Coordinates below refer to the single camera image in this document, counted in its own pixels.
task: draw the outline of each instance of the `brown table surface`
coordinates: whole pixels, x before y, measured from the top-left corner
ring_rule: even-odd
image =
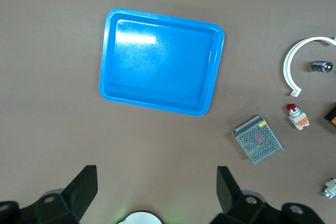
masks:
[[[212,105],[201,117],[108,102],[98,92],[104,20],[122,7],[220,25],[225,34]],[[209,223],[220,211],[216,167],[270,205],[300,202],[335,223],[336,199],[322,194],[336,176],[335,60],[319,42],[296,54],[298,98],[282,75],[288,50],[336,36],[336,0],[0,0],[0,200],[22,207],[64,188],[87,164],[99,191],[82,223],[117,223],[137,210],[167,224]],[[296,103],[311,126],[296,130]],[[231,130],[263,116],[284,147],[254,165]]]

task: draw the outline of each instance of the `orange object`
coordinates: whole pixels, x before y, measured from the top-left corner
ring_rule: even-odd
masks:
[[[296,124],[298,125],[298,126],[301,126],[301,127],[303,127],[304,125],[306,125],[306,123],[308,123],[308,118],[306,117],[306,118],[304,118],[304,119],[301,119],[299,122],[297,122]]]
[[[332,126],[336,127],[336,107],[324,117]]]

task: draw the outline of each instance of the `metal mesh enclosure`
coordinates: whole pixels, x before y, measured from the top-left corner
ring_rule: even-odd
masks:
[[[254,164],[282,149],[272,130],[261,116],[256,116],[239,128],[233,130],[233,134]]]

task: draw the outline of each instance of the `small metal connector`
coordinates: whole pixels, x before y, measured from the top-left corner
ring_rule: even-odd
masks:
[[[327,187],[326,189],[324,189],[323,194],[331,199],[336,195],[336,178],[333,178],[326,182],[326,186]]]

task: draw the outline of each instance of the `tray rim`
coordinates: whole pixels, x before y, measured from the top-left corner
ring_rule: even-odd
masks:
[[[109,40],[109,34],[110,34],[111,19],[113,15],[115,14],[127,14],[127,15],[132,15],[132,16],[154,18],[154,19],[162,20],[162,21],[169,22],[172,24],[175,23],[175,24],[188,25],[192,27],[205,28],[208,30],[212,30],[216,33],[216,36],[218,36],[218,45],[217,45],[214,55],[211,55],[211,57],[215,57],[215,59],[214,59],[213,67],[212,67],[211,78],[209,82],[204,85],[204,87],[208,86],[207,87],[208,92],[206,94],[203,94],[206,96],[206,98],[205,98],[204,106],[201,108],[201,110],[190,110],[190,109],[183,109],[183,108],[178,108],[174,106],[165,106],[165,105],[155,104],[155,103],[145,103],[141,101],[125,100],[123,98],[112,97],[112,96],[106,95],[106,93],[104,92],[104,80],[106,76],[107,46],[108,46],[108,40]],[[207,23],[207,22],[202,22],[202,21],[192,20],[192,19],[173,17],[173,16],[166,16],[166,15],[161,15],[161,14],[141,12],[138,10],[115,8],[108,12],[106,16],[106,21],[105,21],[102,59],[101,59],[101,68],[100,68],[100,79],[99,79],[99,92],[101,96],[108,101],[137,105],[137,106],[142,106],[146,108],[159,109],[159,110],[175,112],[175,113],[182,113],[182,114],[193,115],[193,116],[204,115],[210,109],[215,81],[216,81],[216,77],[217,77],[217,73],[219,69],[219,62],[220,62],[220,58],[223,52],[224,40],[225,40],[225,35],[224,35],[224,31],[222,30],[222,28],[212,23]]]

